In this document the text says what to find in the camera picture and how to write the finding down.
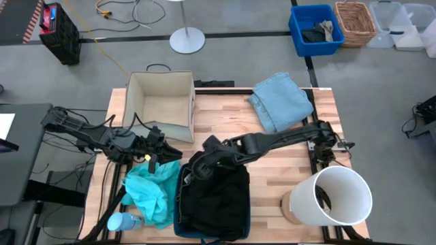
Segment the butcher block tabletop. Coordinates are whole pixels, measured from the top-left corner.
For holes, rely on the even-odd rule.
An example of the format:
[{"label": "butcher block tabletop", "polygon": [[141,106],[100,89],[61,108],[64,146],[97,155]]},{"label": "butcher block tabletop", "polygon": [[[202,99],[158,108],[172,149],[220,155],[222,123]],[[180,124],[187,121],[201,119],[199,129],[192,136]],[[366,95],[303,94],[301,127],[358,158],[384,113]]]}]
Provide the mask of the butcher block tabletop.
[{"label": "butcher block tabletop", "polygon": [[[226,90],[248,88],[225,88]],[[334,102],[333,91],[329,88],[310,88],[313,90],[314,102],[320,120],[328,121],[335,132],[344,138],[341,121]],[[112,91],[106,118],[116,115],[112,126],[122,125],[125,88],[115,88]],[[196,95],[194,139],[193,144],[168,139],[168,143],[181,151],[183,158],[181,164],[186,164],[196,151],[202,150],[202,143],[210,135],[215,135],[221,141],[246,133],[263,131],[259,118],[247,98],[249,95]],[[337,160],[345,166],[351,167],[348,155],[336,153]],[[83,229],[80,238],[86,236],[97,223],[99,204],[103,190],[103,202],[100,216],[106,210],[110,195],[110,187],[114,174],[114,163],[108,168],[105,182],[102,183],[108,160],[99,154],[95,160],[93,176],[87,195],[86,210]],[[297,243],[297,242],[323,242],[321,227],[295,225],[287,221],[280,209],[282,196],[291,191],[299,182],[309,178],[311,167],[306,143],[295,144],[271,150],[256,162],[246,164],[250,173],[251,197],[251,230],[243,243]],[[140,214],[135,206],[127,208],[127,212]],[[356,231],[368,238],[365,222],[355,225]],[[330,236],[334,238],[334,229],[329,227]],[[173,226],[158,230],[155,227],[145,227],[137,231],[123,231],[121,243],[195,243],[199,240],[180,238],[174,234]]]}]

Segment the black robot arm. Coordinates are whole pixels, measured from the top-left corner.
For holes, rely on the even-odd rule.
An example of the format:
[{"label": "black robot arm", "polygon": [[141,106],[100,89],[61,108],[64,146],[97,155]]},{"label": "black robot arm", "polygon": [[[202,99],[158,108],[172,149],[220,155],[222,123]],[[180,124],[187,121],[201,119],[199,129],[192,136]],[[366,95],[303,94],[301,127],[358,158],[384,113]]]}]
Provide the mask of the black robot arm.
[{"label": "black robot arm", "polygon": [[108,159],[115,163],[130,164],[134,158],[142,158],[148,154],[151,157],[151,173],[155,172],[156,162],[164,164],[182,158],[182,152],[168,145],[164,134],[157,127],[150,129],[145,138],[128,129],[106,127],[104,123],[90,125],[69,116],[68,111],[60,107],[51,109],[41,124],[47,131],[67,133],[76,137],[90,149],[101,149]]},{"label": "black robot arm", "polygon": [[336,134],[329,122],[317,121],[306,126],[288,129],[279,133],[248,133],[220,142],[214,135],[204,143],[204,152],[191,166],[194,176],[200,179],[212,175],[220,165],[231,167],[258,160],[269,150],[311,141],[315,144],[317,159],[323,162],[335,160],[332,147],[336,144]]}]

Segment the white lamp base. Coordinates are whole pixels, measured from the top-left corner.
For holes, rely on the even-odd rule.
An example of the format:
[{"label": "white lamp base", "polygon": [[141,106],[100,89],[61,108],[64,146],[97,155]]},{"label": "white lamp base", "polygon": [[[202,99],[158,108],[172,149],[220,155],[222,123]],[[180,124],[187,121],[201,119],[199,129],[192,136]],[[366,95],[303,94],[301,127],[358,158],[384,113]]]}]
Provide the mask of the white lamp base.
[{"label": "white lamp base", "polygon": [[174,51],[181,54],[191,54],[203,47],[206,40],[203,32],[193,27],[187,27],[187,31],[188,35],[183,27],[171,34],[170,45]]}]

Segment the concrete floor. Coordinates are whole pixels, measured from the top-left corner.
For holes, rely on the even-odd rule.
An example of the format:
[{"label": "concrete floor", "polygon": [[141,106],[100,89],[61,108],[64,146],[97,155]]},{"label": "concrete floor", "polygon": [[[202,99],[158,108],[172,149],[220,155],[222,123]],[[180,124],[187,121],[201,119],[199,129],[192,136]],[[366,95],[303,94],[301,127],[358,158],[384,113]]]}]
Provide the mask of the concrete floor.
[{"label": "concrete floor", "polygon": [[[95,15],[93,1],[71,2],[92,29],[124,27]],[[102,31],[96,36],[171,34],[182,25],[178,3],[158,2],[165,7],[167,16],[153,25],[152,30]],[[436,6],[431,0],[413,2]],[[332,5],[334,1],[299,1],[301,5],[316,3]],[[142,0],[140,4],[144,6],[140,7],[139,15],[145,21],[149,3]],[[185,7],[189,24],[205,33],[287,31],[291,3],[288,0],[189,0]],[[119,15],[127,19],[131,7],[113,5],[110,9],[123,13]],[[79,27],[75,17],[70,16]],[[172,69],[192,70],[195,79],[235,80],[237,86],[253,86],[276,72],[286,71],[299,86],[310,86],[304,59],[297,57],[291,37],[208,39],[201,51],[190,55],[175,53],[168,41],[102,46],[127,71],[143,71],[151,63],[164,63]],[[0,47],[0,64],[0,83],[7,89],[0,96],[0,103],[50,102],[69,108],[104,109],[112,88],[123,87],[127,82],[125,75],[95,44],[82,46],[81,62],[74,67],[62,66],[39,45]],[[346,138],[356,142],[352,149],[354,169],[373,192],[373,211],[367,219],[371,237],[378,242],[434,244],[436,145],[425,136],[408,140],[401,133],[401,125],[411,117],[411,107],[416,102],[435,95],[436,60],[429,59],[425,52],[365,47],[342,48],[332,56],[313,57],[313,64],[319,86],[333,88]],[[86,115],[95,123],[104,118],[101,112]],[[71,171],[84,160],[86,156],[43,146],[35,171],[47,163],[51,163],[50,170]],[[32,178],[45,180],[46,173]],[[75,237],[78,222],[74,220],[72,224],[53,222],[56,227],[48,228],[47,232]],[[38,244],[62,241],[41,233]]]}]

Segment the cardboard box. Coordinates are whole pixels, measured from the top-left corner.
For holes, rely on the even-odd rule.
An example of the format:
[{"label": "cardboard box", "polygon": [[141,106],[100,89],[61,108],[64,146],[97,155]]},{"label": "cardboard box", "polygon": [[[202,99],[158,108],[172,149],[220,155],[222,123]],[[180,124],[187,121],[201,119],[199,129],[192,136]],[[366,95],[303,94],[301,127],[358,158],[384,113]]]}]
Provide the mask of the cardboard box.
[{"label": "cardboard box", "polygon": [[[123,127],[134,113],[148,127],[157,126],[166,137],[193,143],[196,91],[190,71],[132,72],[126,92]],[[146,137],[149,130],[138,120],[131,129]]]}]

